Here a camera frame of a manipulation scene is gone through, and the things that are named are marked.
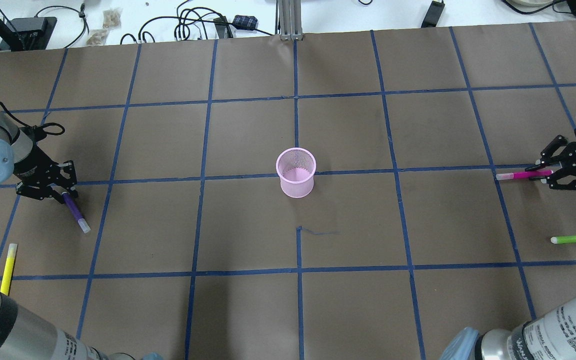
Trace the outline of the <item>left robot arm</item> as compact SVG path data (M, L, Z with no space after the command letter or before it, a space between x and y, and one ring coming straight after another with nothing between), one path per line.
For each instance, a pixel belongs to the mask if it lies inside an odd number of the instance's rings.
M19 180L15 191L21 197L39 201L55 199L64 204L64 195L54 189L58 186L71 198L78 198L73 160L56 162L38 145L47 136L60 136L64 132L66 128L55 122L29 125L0 101L0 184L14 176Z

